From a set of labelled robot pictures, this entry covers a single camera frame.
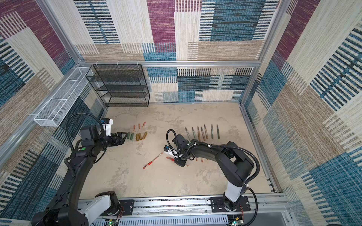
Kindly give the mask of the tan highlighter pen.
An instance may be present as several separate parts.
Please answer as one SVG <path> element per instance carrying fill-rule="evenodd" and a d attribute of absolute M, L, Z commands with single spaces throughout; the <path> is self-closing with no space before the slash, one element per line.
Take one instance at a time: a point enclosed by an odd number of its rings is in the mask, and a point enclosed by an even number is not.
<path fill-rule="evenodd" d="M 202 133 L 203 140 L 205 141 L 205 140 L 206 140 L 206 136 L 205 136 L 204 130 L 203 130 L 202 126 L 201 126 L 200 128 L 201 128 L 201 133 Z"/>
<path fill-rule="evenodd" d="M 197 126 L 197 132 L 198 132 L 198 140 L 201 141 L 201 134 L 200 134 L 199 126 Z"/>
<path fill-rule="evenodd" d="M 205 130 L 206 139 L 208 139 L 208 133 L 207 133 L 207 128 L 206 128 L 206 125 L 205 125 L 205 124 L 204 124 L 204 130 Z"/>

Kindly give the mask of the tan highlighter pen top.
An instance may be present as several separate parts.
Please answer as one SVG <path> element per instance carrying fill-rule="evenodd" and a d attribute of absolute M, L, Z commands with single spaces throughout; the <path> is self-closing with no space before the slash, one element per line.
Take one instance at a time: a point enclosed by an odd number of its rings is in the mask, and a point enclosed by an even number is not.
<path fill-rule="evenodd" d="M 205 124 L 204 124 L 204 130 L 205 130 L 206 139 L 208 139 L 208 133 L 207 133 L 207 128 L 206 128 L 206 125 L 205 125 Z"/>

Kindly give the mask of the dark green marker pen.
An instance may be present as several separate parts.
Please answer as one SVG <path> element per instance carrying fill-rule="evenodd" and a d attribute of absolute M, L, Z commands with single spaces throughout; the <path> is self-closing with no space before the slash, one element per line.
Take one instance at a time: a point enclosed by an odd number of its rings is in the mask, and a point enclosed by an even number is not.
<path fill-rule="evenodd" d="M 211 124 L 211 138 L 214 139 L 214 127 L 213 127 L 213 124 Z"/>

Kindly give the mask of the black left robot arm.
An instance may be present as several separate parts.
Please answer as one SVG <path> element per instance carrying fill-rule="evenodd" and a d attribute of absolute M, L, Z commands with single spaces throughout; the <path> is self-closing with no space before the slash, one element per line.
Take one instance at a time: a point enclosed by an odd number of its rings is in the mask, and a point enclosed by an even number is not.
<path fill-rule="evenodd" d="M 81 128 L 81 139 L 71 144 L 71 154 L 64 159 L 66 175 L 45 211 L 35 214 L 33 226 L 91 226 L 102 214 L 120 218 L 124 208 L 115 191 L 99 193 L 81 210 L 78 203 L 86 178 L 108 147 L 124 144 L 125 132 L 111 133 L 113 120 L 102 118 L 95 125 Z"/>

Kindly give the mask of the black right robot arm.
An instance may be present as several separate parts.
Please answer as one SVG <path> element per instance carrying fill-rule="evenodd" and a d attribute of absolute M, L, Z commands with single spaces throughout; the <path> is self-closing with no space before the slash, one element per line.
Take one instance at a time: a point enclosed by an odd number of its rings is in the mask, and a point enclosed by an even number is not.
<path fill-rule="evenodd" d="M 188 141 L 182 135 L 176 134 L 173 129 L 166 132 L 166 141 L 164 151 L 170 153 L 174 157 L 175 164 L 180 167 L 184 167 L 188 160 L 193 161 L 196 158 L 212 160 L 218 164 L 228 180 L 223 198 L 229 209 L 234 208 L 245 191 L 249 190 L 249 182 L 260 172 L 257 157 L 233 142 L 214 145 L 197 139 Z"/>

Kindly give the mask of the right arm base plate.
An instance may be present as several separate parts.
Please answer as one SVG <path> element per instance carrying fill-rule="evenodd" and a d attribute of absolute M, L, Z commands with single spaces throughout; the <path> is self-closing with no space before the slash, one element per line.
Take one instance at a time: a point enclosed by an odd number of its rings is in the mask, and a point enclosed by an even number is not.
<path fill-rule="evenodd" d="M 226 196 L 214 196 L 206 201 L 212 212 L 236 212 L 251 211 L 249 200 L 246 196 L 240 196 L 237 201 L 232 202 Z"/>

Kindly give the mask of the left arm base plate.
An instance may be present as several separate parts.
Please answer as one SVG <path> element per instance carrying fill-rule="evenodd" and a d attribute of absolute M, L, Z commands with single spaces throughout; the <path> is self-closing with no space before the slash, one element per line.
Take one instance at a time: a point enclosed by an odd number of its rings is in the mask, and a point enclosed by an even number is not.
<path fill-rule="evenodd" d="M 111 200 L 110 207 L 105 209 L 105 205 L 97 204 L 96 212 L 100 213 L 101 217 L 117 217 L 131 216 L 133 214 L 133 199 L 118 200 L 117 203 Z"/>

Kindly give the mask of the aluminium front rail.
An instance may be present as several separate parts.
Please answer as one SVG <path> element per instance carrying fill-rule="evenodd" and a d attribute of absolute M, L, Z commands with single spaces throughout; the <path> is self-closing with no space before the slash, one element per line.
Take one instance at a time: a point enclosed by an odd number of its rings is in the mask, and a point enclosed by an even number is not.
<path fill-rule="evenodd" d="M 227 211 L 221 195 L 121 198 L 124 212 L 102 215 L 94 226 L 296 226 L 284 194 L 246 194 L 235 211 Z"/>

